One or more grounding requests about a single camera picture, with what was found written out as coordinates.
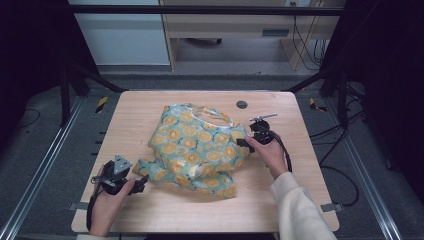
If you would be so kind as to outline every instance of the white wall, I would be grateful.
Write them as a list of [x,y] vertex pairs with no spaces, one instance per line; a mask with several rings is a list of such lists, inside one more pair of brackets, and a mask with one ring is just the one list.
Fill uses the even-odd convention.
[[[158,5],[157,0],[69,0],[72,4]],[[75,14],[97,65],[169,65],[159,14]]]

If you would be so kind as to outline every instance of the black pole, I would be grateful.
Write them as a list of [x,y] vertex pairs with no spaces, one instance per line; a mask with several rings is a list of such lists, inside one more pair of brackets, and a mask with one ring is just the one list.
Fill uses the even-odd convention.
[[203,15],[296,15],[343,16],[363,13],[362,9],[321,7],[191,6],[191,5],[46,5],[45,10],[71,10],[96,14],[203,14]]

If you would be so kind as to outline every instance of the teal fabric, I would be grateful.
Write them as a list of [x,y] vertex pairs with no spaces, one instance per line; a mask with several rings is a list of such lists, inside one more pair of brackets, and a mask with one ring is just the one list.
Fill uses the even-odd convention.
[[[196,115],[225,120],[217,126]],[[214,108],[194,104],[165,106],[160,124],[148,142],[155,159],[140,159],[134,171],[151,181],[233,198],[237,188],[231,174],[243,165],[249,149],[236,144],[247,135],[242,124]]]

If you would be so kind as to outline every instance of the white sleeve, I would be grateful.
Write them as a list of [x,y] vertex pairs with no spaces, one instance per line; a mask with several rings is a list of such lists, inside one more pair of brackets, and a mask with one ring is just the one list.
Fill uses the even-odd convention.
[[105,237],[96,237],[91,235],[81,235],[79,234],[77,236],[77,240],[107,240],[108,238]]
[[306,189],[299,186],[293,174],[281,174],[271,185],[278,204],[280,238],[336,239]]

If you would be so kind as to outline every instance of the wooden tabletop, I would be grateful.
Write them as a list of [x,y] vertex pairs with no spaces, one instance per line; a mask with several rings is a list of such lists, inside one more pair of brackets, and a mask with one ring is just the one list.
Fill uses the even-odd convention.
[[[236,106],[247,102],[245,109]],[[112,117],[81,202],[89,202],[93,191],[91,176],[115,154],[133,162],[154,158],[147,142],[165,105],[179,103],[206,105],[239,120],[250,132],[250,118],[277,113],[268,118],[271,130],[281,135],[299,184],[311,194],[314,203],[331,203],[327,187],[312,148],[295,96],[289,92],[269,91],[128,91],[121,98]],[[128,178],[140,176],[133,173]],[[216,197],[162,183],[148,182],[143,193],[129,196],[112,226],[112,232],[137,233],[231,233],[278,232],[276,203],[269,190],[273,182],[257,153],[233,175],[238,189],[236,198]],[[322,213],[335,231],[339,222],[334,211]],[[72,222],[75,232],[87,232],[85,210],[77,210]]]

